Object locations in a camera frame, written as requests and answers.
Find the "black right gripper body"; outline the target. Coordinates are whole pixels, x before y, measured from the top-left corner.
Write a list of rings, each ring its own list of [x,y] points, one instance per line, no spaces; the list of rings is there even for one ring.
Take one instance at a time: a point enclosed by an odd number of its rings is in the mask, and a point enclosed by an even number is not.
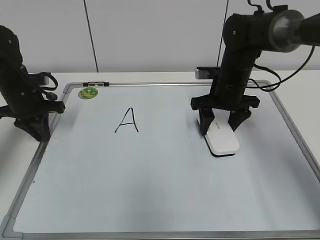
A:
[[[237,111],[244,108],[257,108],[260,100],[257,96],[245,95],[245,89],[249,81],[247,74],[230,76],[212,76],[212,84],[209,94],[193,97],[190,106],[193,110],[220,109]]]

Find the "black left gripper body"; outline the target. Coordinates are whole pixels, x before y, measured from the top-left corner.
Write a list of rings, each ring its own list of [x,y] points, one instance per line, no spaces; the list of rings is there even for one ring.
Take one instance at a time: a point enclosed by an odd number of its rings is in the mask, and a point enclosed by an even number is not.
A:
[[[63,101],[34,82],[1,82],[0,93],[7,105],[0,107],[0,117],[28,119],[47,113],[62,114]]]

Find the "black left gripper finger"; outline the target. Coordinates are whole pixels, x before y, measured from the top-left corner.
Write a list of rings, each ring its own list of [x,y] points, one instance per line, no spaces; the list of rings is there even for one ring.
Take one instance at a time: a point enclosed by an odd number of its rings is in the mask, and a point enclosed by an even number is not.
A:
[[[26,119],[16,119],[14,126],[25,131],[38,142],[48,141],[51,137],[48,113]]]

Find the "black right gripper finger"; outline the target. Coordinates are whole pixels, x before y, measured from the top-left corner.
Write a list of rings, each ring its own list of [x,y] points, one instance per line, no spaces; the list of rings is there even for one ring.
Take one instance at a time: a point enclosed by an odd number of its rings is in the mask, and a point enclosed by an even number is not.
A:
[[[248,107],[230,111],[228,124],[235,131],[245,120],[251,116],[251,111]]]
[[[202,136],[205,136],[208,132],[208,129],[212,123],[212,121],[215,119],[215,115],[213,113],[212,108],[200,108],[198,110],[199,112],[199,129]]]

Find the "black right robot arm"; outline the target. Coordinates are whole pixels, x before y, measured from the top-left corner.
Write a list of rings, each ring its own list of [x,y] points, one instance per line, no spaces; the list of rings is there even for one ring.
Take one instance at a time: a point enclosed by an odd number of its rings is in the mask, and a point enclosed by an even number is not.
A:
[[[301,45],[319,46],[320,16],[305,18],[287,5],[278,5],[271,12],[234,13],[222,33],[225,50],[221,65],[199,66],[195,71],[197,79],[212,79],[209,94],[193,97],[190,103],[199,112],[203,136],[215,118],[213,109],[230,112],[228,124],[233,131],[251,116],[250,108],[257,108],[260,100],[244,93],[256,59],[263,51],[290,53]]]

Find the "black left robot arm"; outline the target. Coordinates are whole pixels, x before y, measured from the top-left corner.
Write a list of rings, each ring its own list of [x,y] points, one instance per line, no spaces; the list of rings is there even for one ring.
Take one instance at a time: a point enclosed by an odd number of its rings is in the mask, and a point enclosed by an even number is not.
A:
[[[50,72],[28,73],[23,64],[17,35],[0,27],[0,93],[6,105],[1,106],[2,118],[13,118],[14,126],[27,132],[36,141],[51,137],[49,114],[62,114],[65,104],[54,91],[58,81]]]

